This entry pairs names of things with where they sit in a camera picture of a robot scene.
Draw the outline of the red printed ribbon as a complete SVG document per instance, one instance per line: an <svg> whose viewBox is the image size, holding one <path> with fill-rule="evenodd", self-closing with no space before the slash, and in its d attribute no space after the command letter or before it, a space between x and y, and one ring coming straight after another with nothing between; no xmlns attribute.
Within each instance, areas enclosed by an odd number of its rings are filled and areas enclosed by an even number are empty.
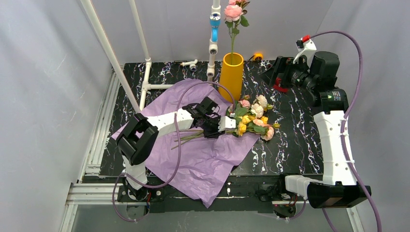
<svg viewBox="0 0 410 232"><path fill-rule="evenodd" d="M281 78L279 78L279 77L276 78L275 83L274 83L274 85L273 85L273 88L274 88L275 90L281 92L281 93L287 93L288 90L289 90L288 88L284 88L284 87L281 85Z"/></svg>

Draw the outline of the pink rose flower stem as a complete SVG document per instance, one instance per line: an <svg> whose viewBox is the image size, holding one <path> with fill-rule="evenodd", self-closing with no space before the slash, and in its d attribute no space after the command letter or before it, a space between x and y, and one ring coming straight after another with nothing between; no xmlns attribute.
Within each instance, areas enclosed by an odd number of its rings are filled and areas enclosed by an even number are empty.
<svg viewBox="0 0 410 232"><path fill-rule="evenodd" d="M234 65L234 43L237 35L240 33L239 26L248 27L249 22L245 15L247 14L246 7L249 5L249 0L229 0L228 5L224 9L225 25L228 28L228 33L231 39L231 52L228 59L229 64Z"/></svg>

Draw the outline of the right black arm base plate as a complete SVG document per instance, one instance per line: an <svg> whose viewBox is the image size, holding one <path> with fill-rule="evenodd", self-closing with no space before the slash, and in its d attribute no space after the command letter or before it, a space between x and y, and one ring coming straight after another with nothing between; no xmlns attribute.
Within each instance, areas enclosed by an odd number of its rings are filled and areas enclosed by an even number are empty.
<svg viewBox="0 0 410 232"><path fill-rule="evenodd" d="M298 200L300 201L306 200L303 196L300 196L297 193L286 190L284 184L281 182L276 182L272 185L270 184L259 185L255 194L259 198L259 200L262 202L289 201L289 204L292 204L293 202L298 201Z"/></svg>

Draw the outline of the pink paper flower bouquet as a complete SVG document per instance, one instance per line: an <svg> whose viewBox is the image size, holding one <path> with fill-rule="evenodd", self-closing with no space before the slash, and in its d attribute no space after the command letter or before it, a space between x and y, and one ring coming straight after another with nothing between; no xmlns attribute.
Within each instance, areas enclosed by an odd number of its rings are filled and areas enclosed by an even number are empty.
<svg viewBox="0 0 410 232"><path fill-rule="evenodd" d="M236 127L225 132L235 137L253 133L264 141L269 141L273 138L275 130L280 128L279 123L268 123L267 112L272 109L273 105L268 103L264 95L257 95L253 102L250 102L249 95L245 95L236 102L235 111L231 106L227 109L227 115L235 113Z"/></svg>

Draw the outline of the purple pink wrapping paper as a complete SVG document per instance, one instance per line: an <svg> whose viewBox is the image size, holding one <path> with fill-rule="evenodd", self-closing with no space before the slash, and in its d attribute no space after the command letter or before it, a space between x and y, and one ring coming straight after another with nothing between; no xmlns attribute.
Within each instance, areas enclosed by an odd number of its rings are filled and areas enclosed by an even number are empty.
<svg viewBox="0 0 410 232"><path fill-rule="evenodd" d="M159 116L189 103L200 103L205 97L219 105L220 115L224 115L230 106L211 85L197 79L186 79L164 91L141 113L146 117ZM176 133L159 137L145 161L146 167L163 181L167 181L175 170L178 157L176 139ZM233 167L244 160L258 139L259 136L253 133L240 137L224 134L217 139L199 138L183 144L180 166L170 182L171 186L194 200L202 200L204 206L209 207Z"/></svg>

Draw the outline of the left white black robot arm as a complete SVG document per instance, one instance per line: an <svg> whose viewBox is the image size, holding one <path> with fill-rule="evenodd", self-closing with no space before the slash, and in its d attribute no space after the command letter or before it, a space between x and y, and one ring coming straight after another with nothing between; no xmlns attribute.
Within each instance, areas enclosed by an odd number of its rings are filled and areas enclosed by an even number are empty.
<svg viewBox="0 0 410 232"><path fill-rule="evenodd" d="M224 120L215 110L218 104L205 97L177 111L146 117L135 114L116 137L116 145L126 164L125 176L134 190L149 188L145 161L158 138L182 130L201 128L205 138L218 138L225 133Z"/></svg>

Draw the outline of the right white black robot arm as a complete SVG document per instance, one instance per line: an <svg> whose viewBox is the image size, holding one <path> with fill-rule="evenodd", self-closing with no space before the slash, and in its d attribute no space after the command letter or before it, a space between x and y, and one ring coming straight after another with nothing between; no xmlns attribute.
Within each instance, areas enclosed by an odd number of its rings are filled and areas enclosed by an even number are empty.
<svg viewBox="0 0 410 232"><path fill-rule="evenodd" d="M351 208L366 200L370 186L360 186L353 174L349 152L346 92L336 86L340 62L338 55L319 51L310 65L306 56L279 56L263 80L280 92L292 87L304 90L318 128L323 155L322 180L297 174L282 174L276 185L278 194L295 194L313 208Z"/></svg>

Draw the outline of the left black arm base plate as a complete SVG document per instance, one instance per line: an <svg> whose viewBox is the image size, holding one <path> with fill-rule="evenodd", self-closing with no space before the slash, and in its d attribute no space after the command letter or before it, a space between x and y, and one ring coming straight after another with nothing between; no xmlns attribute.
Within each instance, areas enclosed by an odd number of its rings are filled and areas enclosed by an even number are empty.
<svg viewBox="0 0 410 232"><path fill-rule="evenodd" d="M127 185L121 185L118 190L116 200L120 203L156 203L163 202L163 189L149 189L142 187L135 190Z"/></svg>

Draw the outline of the small white pipe elbow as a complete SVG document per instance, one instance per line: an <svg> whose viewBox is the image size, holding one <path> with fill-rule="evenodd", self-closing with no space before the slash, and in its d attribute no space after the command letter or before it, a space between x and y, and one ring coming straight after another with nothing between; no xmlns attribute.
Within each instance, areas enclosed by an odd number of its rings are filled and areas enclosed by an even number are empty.
<svg viewBox="0 0 410 232"><path fill-rule="evenodd" d="M180 63L181 67L188 67L191 72L195 72L197 70L197 63L198 60L195 59L193 61L184 61Z"/></svg>

